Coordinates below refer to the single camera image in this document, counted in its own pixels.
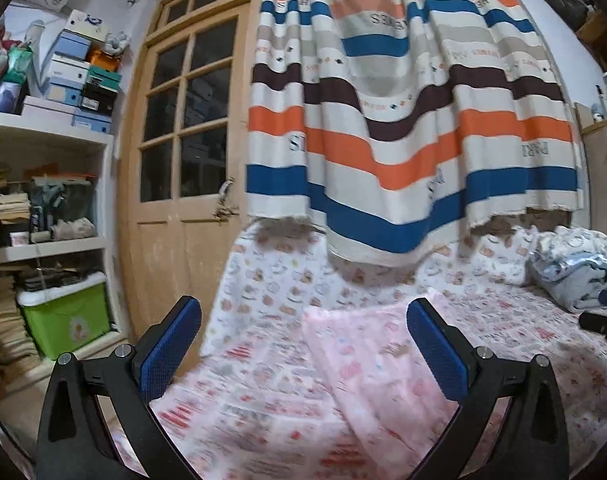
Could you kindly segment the pink cartoon print pants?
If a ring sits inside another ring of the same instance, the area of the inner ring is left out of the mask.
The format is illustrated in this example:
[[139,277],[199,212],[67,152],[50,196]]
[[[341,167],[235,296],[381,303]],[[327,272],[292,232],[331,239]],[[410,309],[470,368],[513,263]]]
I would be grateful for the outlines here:
[[456,411],[407,330],[407,306],[309,307],[302,335],[377,479],[405,479]]

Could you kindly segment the green storage bin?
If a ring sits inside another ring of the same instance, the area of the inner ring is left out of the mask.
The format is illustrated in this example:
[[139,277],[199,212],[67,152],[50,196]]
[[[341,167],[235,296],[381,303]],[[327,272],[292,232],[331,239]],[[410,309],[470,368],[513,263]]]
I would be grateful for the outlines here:
[[106,275],[95,272],[70,285],[16,295],[27,325],[41,353],[56,360],[110,331]]

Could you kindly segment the grey folded sweatpants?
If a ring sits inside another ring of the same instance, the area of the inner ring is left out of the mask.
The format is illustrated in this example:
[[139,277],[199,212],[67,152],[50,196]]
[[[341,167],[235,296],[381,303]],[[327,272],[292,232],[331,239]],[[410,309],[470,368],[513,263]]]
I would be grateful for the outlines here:
[[542,282],[541,287],[555,304],[568,312],[607,307],[607,271],[594,266],[579,266],[555,282]]

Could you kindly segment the white shelving unit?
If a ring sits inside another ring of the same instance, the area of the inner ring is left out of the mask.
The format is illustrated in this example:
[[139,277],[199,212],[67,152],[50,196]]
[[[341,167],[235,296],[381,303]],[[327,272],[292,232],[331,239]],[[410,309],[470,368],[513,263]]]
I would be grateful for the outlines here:
[[105,133],[0,113],[0,400],[49,376],[16,295],[106,275],[110,331],[74,350],[93,356],[128,336],[110,234],[114,141]]

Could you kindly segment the light blue satin garment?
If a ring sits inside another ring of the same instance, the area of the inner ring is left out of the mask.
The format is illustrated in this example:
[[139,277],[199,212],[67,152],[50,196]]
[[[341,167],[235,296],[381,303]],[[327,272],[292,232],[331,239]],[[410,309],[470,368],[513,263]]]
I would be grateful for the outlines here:
[[576,252],[554,260],[535,254],[528,261],[528,270],[533,277],[536,280],[548,283],[561,281],[585,266],[593,270],[604,271],[607,276],[607,256],[591,254],[591,252]]

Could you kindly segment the pink print bed sheet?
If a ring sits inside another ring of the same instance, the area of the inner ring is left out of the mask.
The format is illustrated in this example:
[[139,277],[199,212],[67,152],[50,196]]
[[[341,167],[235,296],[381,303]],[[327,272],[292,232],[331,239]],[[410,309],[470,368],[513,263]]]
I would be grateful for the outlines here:
[[[445,322],[503,359],[553,366],[570,467],[607,441],[607,342],[581,330],[543,292],[515,288],[451,298],[430,290]],[[268,315],[243,330],[152,405],[205,479],[377,479],[315,366],[299,320]]]

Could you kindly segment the baby bear print sheet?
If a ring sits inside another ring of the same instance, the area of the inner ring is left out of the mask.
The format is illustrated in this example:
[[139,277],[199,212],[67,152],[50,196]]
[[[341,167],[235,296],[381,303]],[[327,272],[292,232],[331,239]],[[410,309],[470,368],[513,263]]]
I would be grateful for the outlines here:
[[299,320],[305,308],[350,310],[394,304],[436,289],[474,296],[521,286],[539,232],[490,222],[410,266],[375,266],[339,258],[326,236],[292,220],[256,221],[238,234],[221,276],[200,355],[220,350],[267,315]]

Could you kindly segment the brown wooden cabinet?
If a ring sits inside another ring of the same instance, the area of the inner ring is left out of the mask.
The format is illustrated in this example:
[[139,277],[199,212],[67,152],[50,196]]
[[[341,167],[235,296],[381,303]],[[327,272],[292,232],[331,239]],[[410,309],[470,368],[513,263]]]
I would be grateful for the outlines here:
[[587,159],[591,227],[607,234],[607,119],[598,122],[580,103],[575,110]]

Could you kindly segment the wooden glass panel door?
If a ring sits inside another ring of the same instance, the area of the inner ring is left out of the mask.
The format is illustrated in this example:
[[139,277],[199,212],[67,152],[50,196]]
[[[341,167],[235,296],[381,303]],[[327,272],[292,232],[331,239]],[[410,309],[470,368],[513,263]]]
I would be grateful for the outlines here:
[[133,333],[214,301],[241,221],[258,0],[158,0],[122,115],[118,234]]

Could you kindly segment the striped Paris curtain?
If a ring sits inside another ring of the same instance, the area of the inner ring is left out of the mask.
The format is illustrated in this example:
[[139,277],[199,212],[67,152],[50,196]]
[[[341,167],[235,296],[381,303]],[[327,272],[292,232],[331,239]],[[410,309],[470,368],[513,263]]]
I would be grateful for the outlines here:
[[405,266],[583,204],[563,89],[519,0],[261,0],[247,211]]

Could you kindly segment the stack of shoe boxes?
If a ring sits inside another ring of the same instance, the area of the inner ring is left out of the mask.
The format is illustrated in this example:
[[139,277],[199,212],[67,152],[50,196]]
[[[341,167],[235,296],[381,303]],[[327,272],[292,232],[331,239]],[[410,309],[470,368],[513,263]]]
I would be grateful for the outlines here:
[[112,32],[102,18],[73,10],[42,54],[45,31],[45,22],[34,21],[25,32],[24,45],[31,50],[32,61],[20,114],[37,122],[110,134],[129,36]]

